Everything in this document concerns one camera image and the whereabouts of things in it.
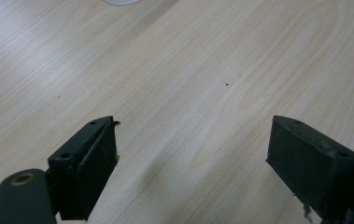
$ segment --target black mechanical part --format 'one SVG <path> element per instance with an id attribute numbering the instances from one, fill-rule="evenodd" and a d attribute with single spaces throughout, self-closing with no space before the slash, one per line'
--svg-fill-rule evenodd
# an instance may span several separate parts
<path id="1" fill-rule="evenodd" d="M 354 220 L 354 151 L 299 120 L 274 116 L 267 162 L 322 223 L 354 223 L 347 222 Z"/>
<path id="2" fill-rule="evenodd" d="M 0 185 L 0 224 L 56 223 L 51 211 L 45 172 L 24 170 Z"/>
<path id="3" fill-rule="evenodd" d="M 112 117 L 93 120 L 49 157 L 46 173 L 26 170 L 5 179 L 0 223 L 50 224 L 58 212 L 63 220 L 87 220 L 118 163 L 118 124 Z"/>
<path id="4" fill-rule="evenodd" d="M 56 210 L 62 219 L 88 219 L 118 163 L 112 117 L 86 124 L 49 157 Z"/>

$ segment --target wooden table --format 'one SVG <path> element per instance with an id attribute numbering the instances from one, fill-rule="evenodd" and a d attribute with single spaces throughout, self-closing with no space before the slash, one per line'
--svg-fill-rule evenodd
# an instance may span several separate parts
<path id="1" fill-rule="evenodd" d="M 354 150 L 354 1 L 0 1 L 0 182 L 113 115 L 89 223 L 309 223 L 275 114 Z"/>

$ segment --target screw hole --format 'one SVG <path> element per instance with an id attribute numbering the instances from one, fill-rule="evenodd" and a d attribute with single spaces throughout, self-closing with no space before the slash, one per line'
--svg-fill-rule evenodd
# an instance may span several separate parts
<path id="1" fill-rule="evenodd" d="M 61 155 L 61 158 L 63 158 L 63 159 L 68 159 L 70 157 L 71 157 L 71 153 L 67 153 L 67 152 L 65 152 Z"/>
<path id="2" fill-rule="evenodd" d="M 340 157 L 348 157 L 348 154 L 346 154 L 346 152 L 338 152 L 337 155 Z"/>
<path id="3" fill-rule="evenodd" d="M 12 186 L 17 187 L 31 182 L 32 179 L 34 179 L 34 174 L 27 173 L 14 177 L 10 183 Z"/>

